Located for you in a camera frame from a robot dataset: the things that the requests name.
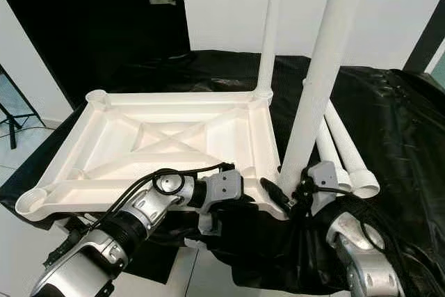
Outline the black door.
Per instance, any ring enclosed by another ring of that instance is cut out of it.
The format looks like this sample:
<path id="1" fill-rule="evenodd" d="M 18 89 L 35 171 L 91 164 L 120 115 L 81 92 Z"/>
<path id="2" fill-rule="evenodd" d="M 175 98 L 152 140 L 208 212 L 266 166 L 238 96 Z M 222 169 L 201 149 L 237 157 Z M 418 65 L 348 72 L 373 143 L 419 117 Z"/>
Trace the black door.
<path id="1" fill-rule="evenodd" d="M 70 106 L 102 88 L 127 93 L 156 68 L 186 58 L 184 0 L 6 0 Z"/>

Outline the black plastic cover sheet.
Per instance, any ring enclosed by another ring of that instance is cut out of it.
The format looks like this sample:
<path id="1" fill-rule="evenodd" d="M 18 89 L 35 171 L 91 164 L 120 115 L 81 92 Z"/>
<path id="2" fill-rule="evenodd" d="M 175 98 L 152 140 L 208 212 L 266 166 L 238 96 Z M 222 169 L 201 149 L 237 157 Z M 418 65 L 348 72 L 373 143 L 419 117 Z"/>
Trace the black plastic cover sheet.
<path id="1" fill-rule="evenodd" d="M 198 50 L 127 64 L 115 93 L 235 93 L 257 83 L 260 56 Z M 332 102 L 360 155 L 380 180 L 369 200 L 400 246 L 409 297 L 445 297 L 445 88 L 420 72 L 343 66 Z M 333 250 L 306 227 L 270 218 L 271 245 L 228 247 L 213 255 L 231 266 L 239 287 L 330 294 L 346 287 Z"/>

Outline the black wall pillar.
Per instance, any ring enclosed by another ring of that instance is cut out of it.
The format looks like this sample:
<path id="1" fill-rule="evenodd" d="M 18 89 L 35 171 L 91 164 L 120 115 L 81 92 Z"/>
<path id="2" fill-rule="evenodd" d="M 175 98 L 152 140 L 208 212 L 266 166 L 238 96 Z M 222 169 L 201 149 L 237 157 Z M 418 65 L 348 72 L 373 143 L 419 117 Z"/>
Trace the black wall pillar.
<path id="1" fill-rule="evenodd" d="M 445 12 L 437 12 L 432 15 L 426 29 L 421 33 L 403 70 L 425 72 L 443 40 L 445 40 Z"/>

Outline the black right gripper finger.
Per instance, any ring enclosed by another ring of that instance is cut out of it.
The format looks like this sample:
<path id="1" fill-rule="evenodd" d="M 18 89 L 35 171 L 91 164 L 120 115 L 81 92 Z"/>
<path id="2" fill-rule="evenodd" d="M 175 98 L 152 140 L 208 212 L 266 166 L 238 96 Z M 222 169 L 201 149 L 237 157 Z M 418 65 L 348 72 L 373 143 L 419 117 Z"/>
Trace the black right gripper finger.
<path id="1" fill-rule="evenodd" d="M 276 204 L 277 207 L 292 207 L 291 199 L 276 183 L 271 182 L 266 177 L 261 177 L 260 184 L 263 190 L 267 192 L 267 195 L 269 195 L 271 202 Z"/>

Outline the black tripod stand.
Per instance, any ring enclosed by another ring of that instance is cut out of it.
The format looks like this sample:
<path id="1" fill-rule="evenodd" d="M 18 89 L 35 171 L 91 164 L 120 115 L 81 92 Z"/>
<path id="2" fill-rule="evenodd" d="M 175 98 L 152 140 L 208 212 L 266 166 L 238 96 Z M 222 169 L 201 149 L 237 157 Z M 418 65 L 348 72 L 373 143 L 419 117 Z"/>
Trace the black tripod stand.
<path id="1" fill-rule="evenodd" d="M 23 129 L 23 125 L 26 121 L 28 121 L 31 116 L 36 116 L 36 113 L 25 113 L 25 115 L 13 115 L 3 104 L 0 104 L 0 110 L 3 113 L 3 115 L 6 117 L 4 119 L 4 122 L 8 123 L 9 126 L 9 132 L 7 133 L 7 136 L 10 139 L 10 149 L 16 150 L 18 147 L 17 139 L 16 139 L 16 133 L 18 131 L 21 131 Z"/>

